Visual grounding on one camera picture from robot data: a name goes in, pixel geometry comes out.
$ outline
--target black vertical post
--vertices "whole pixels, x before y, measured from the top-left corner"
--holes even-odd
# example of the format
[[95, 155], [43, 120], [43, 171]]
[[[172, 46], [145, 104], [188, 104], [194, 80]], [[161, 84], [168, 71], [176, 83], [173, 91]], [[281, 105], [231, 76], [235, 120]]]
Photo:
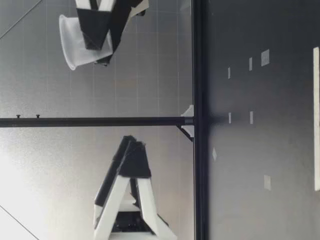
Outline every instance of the black vertical post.
[[192, 1], [195, 240], [209, 239], [208, 1]]

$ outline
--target gray wall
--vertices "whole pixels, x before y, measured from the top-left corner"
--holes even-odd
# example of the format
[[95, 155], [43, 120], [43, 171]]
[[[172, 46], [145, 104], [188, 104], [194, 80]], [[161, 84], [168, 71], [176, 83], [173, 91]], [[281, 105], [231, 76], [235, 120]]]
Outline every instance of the gray wall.
[[[211, 107], [227, 119], [232, 113], [231, 124], [212, 127], [217, 158], [210, 161], [211, 239], [320, 239], [320, 193], [314, 191], [313, 47], [320, 45], [315, 2], [211, 1]], [[270, 63], [262, 66], [267, 49]], [[264, 188], [264, 175], [271, 177], [271, 190]]]
[[[36, 2], [1, 1], [0, 32]], [[179, 116], [192, 104], [191, 16], [180, 5], [150, 0], [110, 66], [70, 71], [58, 17], [75, 16], [74, 1], [43, 0], [0, 40], [0, 117]], [[175, 127], [1, 129], [0, 204], [41, 240], [92, 239], [96, 192], [128, 134], [146, 142], [158, 212], [193, 239], [193, 145]]]

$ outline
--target white paper strip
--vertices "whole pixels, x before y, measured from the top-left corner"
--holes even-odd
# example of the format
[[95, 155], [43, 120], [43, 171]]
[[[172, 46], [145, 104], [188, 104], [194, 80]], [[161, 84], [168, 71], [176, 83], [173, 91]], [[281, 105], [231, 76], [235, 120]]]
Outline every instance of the white paper strip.
[[252, 71], [252, 57], [249, 58], [249, 71]]
[[271, 191], [271, 177], [264, 175], [264, 189]]
[[268, 65], [270, 63], [270, 49], [261, 53], [261, 66]]
[[254, 124], [254, 112], [250, 112], [250, 124]]
[[216, 152], [216, 148], [214, 147], [213, 150], [212, 150], [212, 157], [213, 157], [213, 160], [216, 161], [217, 160], [217, 152]]
[[314, 130], [314, 188], [320, 191], [320, 75], [319, 47], [313, 49], [313, 130]]

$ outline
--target black horizontal rod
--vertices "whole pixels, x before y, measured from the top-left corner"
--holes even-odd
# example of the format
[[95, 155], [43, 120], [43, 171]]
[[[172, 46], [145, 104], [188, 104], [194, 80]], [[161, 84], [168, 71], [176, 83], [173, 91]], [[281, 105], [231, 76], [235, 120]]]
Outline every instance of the black horizontal rod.
[[193, 125], [193, 117], [0, 118], [0, 128]]

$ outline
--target black metal frame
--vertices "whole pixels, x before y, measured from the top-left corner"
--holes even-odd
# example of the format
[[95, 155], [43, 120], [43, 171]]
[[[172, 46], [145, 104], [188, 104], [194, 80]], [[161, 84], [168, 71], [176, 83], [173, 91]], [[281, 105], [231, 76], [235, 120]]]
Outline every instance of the black metal frame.
[[194, 125], [195, 240], [209, 239], [209, 110], [207, 10], [208, 1], [192, 0], [194, 117], [0, 118], [0, 128], [124, 127]]
[[209, 239], [208, 9], [208, 1], [192, 1], [195, 240]]
[[0, 118], [0, 128], [193, 125], [193, 117]]

